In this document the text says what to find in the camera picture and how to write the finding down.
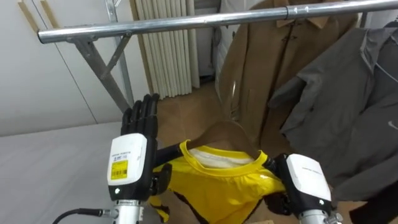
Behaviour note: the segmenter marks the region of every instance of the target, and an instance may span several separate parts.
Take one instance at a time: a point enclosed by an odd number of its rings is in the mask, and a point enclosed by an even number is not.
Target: brown coat
[[[319,0],[290,2],[308,4]],[[252,9],[286,5],[287,0],[266,0]],[[356,14],[348,14],[242,24],[228,50],[218,84],[227,118],[238,121],[256,143],[261,133],[267,133],[269,136],[264,138],[270,137],[270,141],[282,138],[279,128],[291,106],[267,111],[272,92],[354,27],[356,21]]]

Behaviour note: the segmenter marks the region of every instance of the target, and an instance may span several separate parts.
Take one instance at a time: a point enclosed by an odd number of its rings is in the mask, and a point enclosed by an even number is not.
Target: clothes hanger
[[[260,156],[258,151],[246,135],[242,126],[234,121],[219,121],[210,126],[198,138],[187,142],[187,149],[205,146],[217,141],[228,140],[234,147],[245,152],[253,159]]]
[[[253,159],[257,159],[260,156],[261,152],[252,145],[250,139],[244,132],[244,129],[234,121],[219,121],[211,125],[198,138],[188,141],[187,149],[194,149],[196,147],[205,146],[222,140],[230,141],[236,149],[244,151]],[[183,154],[180,148],[176,147],[176,145],[159,149],[156,152],[155,167],[181,156],[183,156]]]

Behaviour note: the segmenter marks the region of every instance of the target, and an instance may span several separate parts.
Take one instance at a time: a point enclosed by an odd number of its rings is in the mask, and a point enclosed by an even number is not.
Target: shirt collar
[[[339,1],[339,0],[324,0],[321,2],[335,2],[335,1]],[[294,5],[296,4],[311,4],[310,1],[296,1],[294,2]],[[284,7],[284,6],[289,6],[289,0],[274,0],[274,7]],[[312,24],[314,24],[317,28],[319,29],[323,29],[326,25],[326,23],[328,22],[329,16],[323,16],[323,17],[312,17],[312,18],[306,18],[306,20],[310,21]],[[294,19],[289,19],[289,20],[283,20],[283,21],[276,21],[276,26],[278,28],[282,27],[282,26],[286,26],[287,24],[290,24],[294,21]]]

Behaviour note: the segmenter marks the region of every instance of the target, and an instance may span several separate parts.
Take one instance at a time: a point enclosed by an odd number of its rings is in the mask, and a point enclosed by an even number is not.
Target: yellow label
[[[127,178],[127,167],[129,161],[119,161],[112,163],[111,180]]]

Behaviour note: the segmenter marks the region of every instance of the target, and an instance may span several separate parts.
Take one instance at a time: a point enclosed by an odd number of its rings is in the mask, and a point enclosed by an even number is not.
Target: hanging clothes
[[[398,181],[398,30],[353,29],[275,91],[301,93],[280,130],[317,160],[334,200],[367,200]]]
[[[354,224],[391,223],[398,217],[398,182],[372,197],[368,202],[349,212]]]
[[[267,0],[252,10],[319,2],[322,1]],[[218,84],[225,116],[238,121],[248,136],[259,142],[267,114],[266,104],[273,90],[335,43],[355,26],[356,21],[356,14],[345,14],[240,25],[229,47]],[[286,106],[272,112],[273,123],[266,122],[266,126],[278,134],[289,111]]]
[[[183,157],[169,161],[172,178],[169,190],[191,208],[199,223],[244,223],[263,196],[283,192],[282,182],[265,169],[267,155],[255,161],[245,152],[202,146],[187,150],[187,142],[177,147]],[[158,196],[149,198],[163,222],[170,210]]]

